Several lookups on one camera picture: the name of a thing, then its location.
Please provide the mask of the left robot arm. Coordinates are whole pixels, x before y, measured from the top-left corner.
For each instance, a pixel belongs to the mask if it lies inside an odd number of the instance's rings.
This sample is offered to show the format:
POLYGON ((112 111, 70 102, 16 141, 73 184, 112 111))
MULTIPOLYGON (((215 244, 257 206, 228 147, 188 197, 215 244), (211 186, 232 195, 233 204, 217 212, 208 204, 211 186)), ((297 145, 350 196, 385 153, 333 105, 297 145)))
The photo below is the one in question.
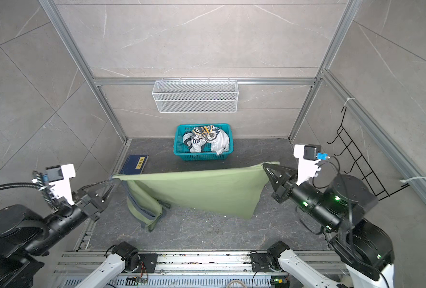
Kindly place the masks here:
POLYGON ((119 179, 84 186, 73 193, 73 202, 60 200, 47 217, 23 205, 0 210, 0 288, 30 288, 44 266, 36 260, 87 219, 97 221, 108 207, 119 179))

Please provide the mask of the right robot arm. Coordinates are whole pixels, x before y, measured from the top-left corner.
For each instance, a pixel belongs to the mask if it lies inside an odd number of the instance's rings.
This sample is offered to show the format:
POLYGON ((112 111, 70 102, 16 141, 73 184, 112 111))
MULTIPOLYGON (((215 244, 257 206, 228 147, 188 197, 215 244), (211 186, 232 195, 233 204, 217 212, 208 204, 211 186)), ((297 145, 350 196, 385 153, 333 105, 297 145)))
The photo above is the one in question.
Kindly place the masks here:
POLYGON ((307 181, 297 183, 295 169, 265 163, 263 170, 273 186, 272 197, 279 204, 292 200, 296 211, 305 212, 320 224, 320 234, 326 236, 349 274, 345 282, 327 279, 282 241, 267 249, 270 267, 287 272, 310 288, 394 286, 393 242, 385 231, 365 218, 379 200, 362 180, 337 174, 322 192, 307 181))

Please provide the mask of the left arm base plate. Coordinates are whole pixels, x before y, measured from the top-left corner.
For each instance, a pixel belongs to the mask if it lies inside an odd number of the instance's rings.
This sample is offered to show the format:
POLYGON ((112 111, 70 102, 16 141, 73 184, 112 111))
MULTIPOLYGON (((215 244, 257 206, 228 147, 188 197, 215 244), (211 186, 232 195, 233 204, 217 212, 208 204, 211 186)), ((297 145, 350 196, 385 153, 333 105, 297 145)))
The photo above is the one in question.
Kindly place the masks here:
POLYGON ((153 273, 157 266, 158 254, 143 253, 136 254, 125 261, 126 273, 153 273))

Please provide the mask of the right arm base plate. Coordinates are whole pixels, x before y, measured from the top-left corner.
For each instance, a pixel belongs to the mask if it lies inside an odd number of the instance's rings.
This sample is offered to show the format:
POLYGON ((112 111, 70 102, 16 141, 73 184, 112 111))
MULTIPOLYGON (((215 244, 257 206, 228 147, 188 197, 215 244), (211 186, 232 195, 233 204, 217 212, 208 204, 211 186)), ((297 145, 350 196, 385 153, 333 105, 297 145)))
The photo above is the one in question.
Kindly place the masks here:
POLYGON ((269 262, 266 253, 251 251, 249 257, 253 272, 281 272, 281 269, 269 262))

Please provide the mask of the green tank top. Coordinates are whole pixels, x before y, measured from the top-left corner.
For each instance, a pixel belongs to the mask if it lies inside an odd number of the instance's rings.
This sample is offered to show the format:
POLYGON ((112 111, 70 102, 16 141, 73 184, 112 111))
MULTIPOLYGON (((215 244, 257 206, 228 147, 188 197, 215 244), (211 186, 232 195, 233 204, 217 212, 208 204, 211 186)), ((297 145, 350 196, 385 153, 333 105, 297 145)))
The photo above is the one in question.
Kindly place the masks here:
POLYGON ((262 164, 247 168, 113 175, 125 189, 130 213, 154 230, 172 205, 249 219, 269 179, 262 164))

